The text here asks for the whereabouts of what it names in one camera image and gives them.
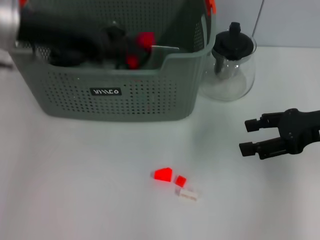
gray plastic basket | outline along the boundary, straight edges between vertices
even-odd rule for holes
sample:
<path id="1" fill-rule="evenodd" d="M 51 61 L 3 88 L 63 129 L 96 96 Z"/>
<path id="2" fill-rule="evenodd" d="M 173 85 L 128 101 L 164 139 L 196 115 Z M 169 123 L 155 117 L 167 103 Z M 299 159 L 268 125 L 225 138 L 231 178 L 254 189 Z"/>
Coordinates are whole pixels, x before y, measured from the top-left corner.
<path id="1" fill-rule="evenodd" d="M 100 121 L 180 120 L 194 109 L 208 53 L 215 43 L 215 15 L 205 0 L 30 0 L 34 10 L 116 21 L 128 32 L 154 32 L 158 47 L 144 69 L 107 64 L 56 67 L 49 50 L 28 45 L 11 56 L 42 109 L 56 117 Z"/>

white tabletop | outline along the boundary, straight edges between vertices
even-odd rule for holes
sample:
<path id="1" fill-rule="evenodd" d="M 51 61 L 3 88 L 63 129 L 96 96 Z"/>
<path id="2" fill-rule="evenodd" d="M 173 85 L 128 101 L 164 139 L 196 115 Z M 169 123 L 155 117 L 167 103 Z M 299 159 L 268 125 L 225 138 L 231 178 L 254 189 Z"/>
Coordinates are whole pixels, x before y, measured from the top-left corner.
<path id="1" fill-rule="evenodd" d="M 199 96 L 175 122 L 46 115 L 18 72 L 0 71 L 1 240 L 319 240 L 320 145 L 259 160 L 238 144 L 263 113 L 320 110 L 320 49 L 256 51 L 256 80 L 234 102 Z M 180 199 L 151 172 L 171 167 L 200 194 Z"/>

small white eraser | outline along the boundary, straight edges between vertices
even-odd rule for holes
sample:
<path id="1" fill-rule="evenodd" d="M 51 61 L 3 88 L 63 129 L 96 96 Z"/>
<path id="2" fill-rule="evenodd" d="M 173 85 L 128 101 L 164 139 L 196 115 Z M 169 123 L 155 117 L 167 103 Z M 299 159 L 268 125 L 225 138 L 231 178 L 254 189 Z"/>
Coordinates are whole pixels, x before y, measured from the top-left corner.
<path id="1" fill-rule="evenodd" d="M 193 191 L 188 191 L 186 189 L 181 189 L 179 192 L 179 197 L 185 198 L 185 199 L 190 199 L 193 201 L 197 201 L 198 199 L 198 194 Z"/>

red block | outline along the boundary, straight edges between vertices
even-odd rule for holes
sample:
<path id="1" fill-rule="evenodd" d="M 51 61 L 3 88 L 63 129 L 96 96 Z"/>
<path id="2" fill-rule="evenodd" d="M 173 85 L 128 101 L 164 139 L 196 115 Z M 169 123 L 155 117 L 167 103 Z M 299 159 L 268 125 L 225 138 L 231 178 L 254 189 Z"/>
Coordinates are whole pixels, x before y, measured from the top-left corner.
<path id="1" fill-rule="evenodd" d="M 126 64 L 128 64 L 129 69 L 137 69 L 139 67 L 139 60 L 136 56 L 128 55 L 126 57 Z"/>
<path id="2" fill-rule="evenodd" d="M 170 167 L 162 168 L 154 173 L 154 179 L 171 182 L 172 178 L 172 169 Z"/>
<path id="3" fill-rule="evenodd" d="M 179 175 L 175 180 L 175 184 L 183 188 L 186 181 L 187 179 L 185 177 Z"/>
<path id="4" fill-rule="evenodd" d="M 137 37 L 137 43 L 140 47 L 146 50 L 151 50 L 152 46 L 156 43 L 156 37 L 154 32 L 142 32 Z"/>
<path id="5" fill-rule="evenodd" d="M 27 2 L 28 2 L 28 0 L 19 0 L 20 7 L 23 8 Z"/>

metal cylinder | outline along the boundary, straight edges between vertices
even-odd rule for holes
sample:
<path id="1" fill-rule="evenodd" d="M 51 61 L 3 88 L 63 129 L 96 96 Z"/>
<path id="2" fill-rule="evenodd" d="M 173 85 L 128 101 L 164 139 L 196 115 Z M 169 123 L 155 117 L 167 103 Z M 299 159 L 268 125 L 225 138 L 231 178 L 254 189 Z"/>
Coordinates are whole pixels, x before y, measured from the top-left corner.
<path id="1" fill-rule="evenodd" d="M 15 45 L 20 25 L 19 0 L 0 0 L 0 49 Z"/>

